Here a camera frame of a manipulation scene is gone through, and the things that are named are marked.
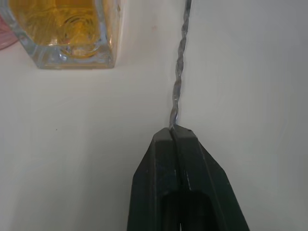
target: yellow liquid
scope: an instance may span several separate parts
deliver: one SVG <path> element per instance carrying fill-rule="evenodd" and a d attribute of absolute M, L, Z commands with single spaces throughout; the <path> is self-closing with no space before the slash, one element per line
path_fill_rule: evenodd
<path fill-rule="evenodd" d="M 89 56 L 100 39 L 93 0 L 10 0 L 10 8 L 27 35 L 38 45 L 82 47 Z"/>

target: square glass bottle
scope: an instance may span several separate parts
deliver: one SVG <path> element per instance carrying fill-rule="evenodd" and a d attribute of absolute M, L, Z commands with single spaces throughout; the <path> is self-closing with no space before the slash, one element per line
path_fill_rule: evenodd
<path fill-rule="evenodd" d="M 113 68 L 120 0 L 0 0 L 0 15 L 39 68 Z"/>

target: white wall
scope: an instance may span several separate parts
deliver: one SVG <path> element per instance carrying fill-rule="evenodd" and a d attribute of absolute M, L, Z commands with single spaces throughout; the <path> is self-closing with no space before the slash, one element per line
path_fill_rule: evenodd
<path fill-rule="evenodd" d="M 168 125 L 184 0 L 126 1 L 116 69 L 0 51 L 0 230 L 124 231 Z M 308 225 L 308 2 L 193 0 L 180 124 L 226 170 L 252 231 Z"/>

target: black clamp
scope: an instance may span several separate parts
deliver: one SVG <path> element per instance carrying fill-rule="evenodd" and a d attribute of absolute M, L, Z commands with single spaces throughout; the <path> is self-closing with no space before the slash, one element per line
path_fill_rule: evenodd
<path fill-rule="evenodd" d="M 152 139 L 133 178 L 127 231 L 249 231 L 225 171 L 195 134 Z"/>

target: metal wire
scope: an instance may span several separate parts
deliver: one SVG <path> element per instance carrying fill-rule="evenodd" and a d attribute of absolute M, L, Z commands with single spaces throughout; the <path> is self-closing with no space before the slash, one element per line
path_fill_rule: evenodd
<path fill-rule="evenodd" d="M 188 33 L 188 24 L 189 24 L 189 15 L 191 11 L 192 0 L 186 0 L 185 12 L 184 12 L 184 24 L 182 26 L 182 40 L 178 49 L 178 60 L 176 65 L 176 81 L 173 87 L 172 101 L 173 107 L 170 114 L 169 128 L 172 128 L 175 124 L 178 124 L 179 117 L 179 100 L 181 95 L 182 87 L 182 73 L 184 69 L 184 52 L 186 47 L 187 33 Z"/>

